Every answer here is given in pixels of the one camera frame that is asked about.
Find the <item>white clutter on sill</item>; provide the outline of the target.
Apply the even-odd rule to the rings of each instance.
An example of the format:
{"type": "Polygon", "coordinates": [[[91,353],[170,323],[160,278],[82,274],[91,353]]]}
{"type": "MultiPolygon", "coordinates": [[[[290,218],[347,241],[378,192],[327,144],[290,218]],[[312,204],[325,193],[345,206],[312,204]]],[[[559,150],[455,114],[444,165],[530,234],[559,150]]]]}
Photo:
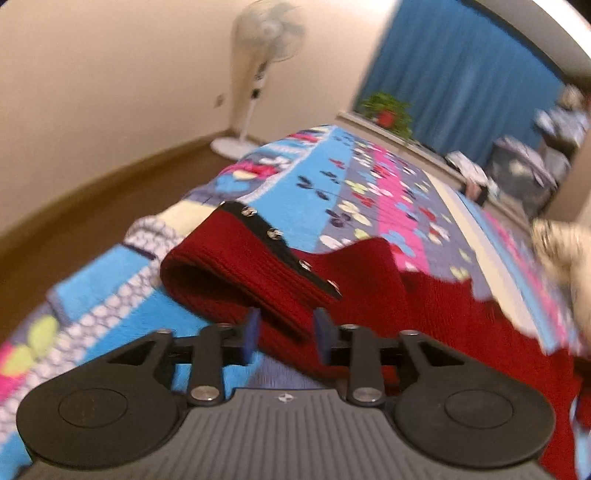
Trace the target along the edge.
{"type": "Polygon", "coordinates": [[[490,195],[499,193],[497,183],[462,152],[450,152],[445,156],[445,161],[463,177],[460,193],[477,205],[483,207],[490,195]]]}

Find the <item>grey patterned storage bag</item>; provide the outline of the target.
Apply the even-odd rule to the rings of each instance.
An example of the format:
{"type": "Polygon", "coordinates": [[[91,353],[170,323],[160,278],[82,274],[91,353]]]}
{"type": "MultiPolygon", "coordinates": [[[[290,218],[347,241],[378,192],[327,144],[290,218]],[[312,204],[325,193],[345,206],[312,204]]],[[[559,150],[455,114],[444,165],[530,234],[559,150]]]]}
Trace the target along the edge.
{"type": "Polygon", "coordinates": [[[499,189],[522,204],[525,214],[540,214],[570,171],[567,157],[549,147],[542,154],[512,136],[494,146],[485,172],[499,189]]]}

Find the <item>cream patterned pillow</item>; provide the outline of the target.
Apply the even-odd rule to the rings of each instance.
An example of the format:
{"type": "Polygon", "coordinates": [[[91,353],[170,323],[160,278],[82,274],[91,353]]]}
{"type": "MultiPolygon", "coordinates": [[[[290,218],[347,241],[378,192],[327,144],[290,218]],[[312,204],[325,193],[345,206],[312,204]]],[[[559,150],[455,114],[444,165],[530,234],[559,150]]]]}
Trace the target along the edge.
{"type": "Polygon", "coordinates": [[[569,287],[573,320],[590,356],[590,228],[537,218],[531,241],[546,271],[569,287]]]}

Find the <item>blue window curtain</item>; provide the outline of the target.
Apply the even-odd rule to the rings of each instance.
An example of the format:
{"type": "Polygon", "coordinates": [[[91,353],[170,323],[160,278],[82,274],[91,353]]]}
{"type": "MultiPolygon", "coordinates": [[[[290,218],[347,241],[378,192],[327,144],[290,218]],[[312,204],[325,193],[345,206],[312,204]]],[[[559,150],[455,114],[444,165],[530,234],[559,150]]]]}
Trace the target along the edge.
{"type": "Polygon", "coordinates": [[[406,0],[356,99],[394,96],[408,106],[414,139],[483,165],[504,135],[537,146],[534,114],[553,107],[563,88],[539,49],[475,2],[406,0]]]}

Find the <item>red knitted cardigan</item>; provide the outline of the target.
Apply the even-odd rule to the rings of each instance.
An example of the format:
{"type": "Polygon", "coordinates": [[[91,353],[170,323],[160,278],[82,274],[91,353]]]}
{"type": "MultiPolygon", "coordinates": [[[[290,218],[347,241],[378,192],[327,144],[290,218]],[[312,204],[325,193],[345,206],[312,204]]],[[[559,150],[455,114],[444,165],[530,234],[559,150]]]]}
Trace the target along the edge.
{"type": "Polygon", "coordinates": [[[565,349],[544,353],[497,302],[477,300],[470,282],[400,270],[383,238],[322,254],[294,250],[252,207],[226,202],[165,256],[160,279],[173,300],[216,323],[259,308],[259,349],[317,379],[344,370],[318,358],[315,309],[382,337],[420,331],[540,391],[556,413],[542,466],[559,479],[576,475],[571,423],[590,420],[590,378],[577,371],[575,357],[565,349]]]}

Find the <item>green potted plant red pot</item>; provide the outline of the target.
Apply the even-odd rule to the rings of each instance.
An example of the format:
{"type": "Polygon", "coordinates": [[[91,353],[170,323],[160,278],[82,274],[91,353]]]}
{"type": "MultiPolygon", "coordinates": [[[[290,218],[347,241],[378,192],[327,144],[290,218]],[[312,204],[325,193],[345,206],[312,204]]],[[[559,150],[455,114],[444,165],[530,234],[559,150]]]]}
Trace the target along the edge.
{"type": "Polygon", "coordinates": [[[412,137],[410,105],[386,92],[376,92],[360,103],[359,113],[378,127],[405,140],[412,137]]]}

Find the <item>colourful floral bed blanket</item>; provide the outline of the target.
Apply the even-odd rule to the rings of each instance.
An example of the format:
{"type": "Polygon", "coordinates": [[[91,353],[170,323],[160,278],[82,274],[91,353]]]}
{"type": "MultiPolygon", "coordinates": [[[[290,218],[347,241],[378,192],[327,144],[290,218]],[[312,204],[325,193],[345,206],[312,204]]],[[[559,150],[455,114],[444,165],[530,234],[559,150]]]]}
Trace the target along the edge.
{"type": "MultiPolygon", "coordinates": [[[[294,250],[329,253],[387,240],[398,268],[470,282],[544,353],[584,351],[571,307],[528,243],[433,175],[335,126],[264,145],[168,209],[136,220],[123,241],[55,284],[1,349],[1,475],[30,464],[16,410],[40,382],[156,326],[179,334],[207,319],[173,300],[160,264],[221,202],[238,200],[294,250]]],[[[575,472],[590,474],[590,420],[573,420],[575,472]]]]}

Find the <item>white standing fan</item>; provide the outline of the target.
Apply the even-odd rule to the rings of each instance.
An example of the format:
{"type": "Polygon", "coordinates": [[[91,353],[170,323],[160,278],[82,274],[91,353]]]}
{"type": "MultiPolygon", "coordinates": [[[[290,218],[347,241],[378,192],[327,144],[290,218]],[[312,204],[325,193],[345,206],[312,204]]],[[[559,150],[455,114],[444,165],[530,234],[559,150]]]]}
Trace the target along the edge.
{"type": "Polygon", "coordinates": [[[238,16],[235,40],[238,46],[254,55],[256,70],[249,89],[249,105],[238,135],[216,138],[211,150],[222,157],[238,161],[257,145],[247,138],[252,114],[266,85],[270,66],[290,60],[304,44],[307,27],[301,7],[294,1],[254,1],[238,16]]]}

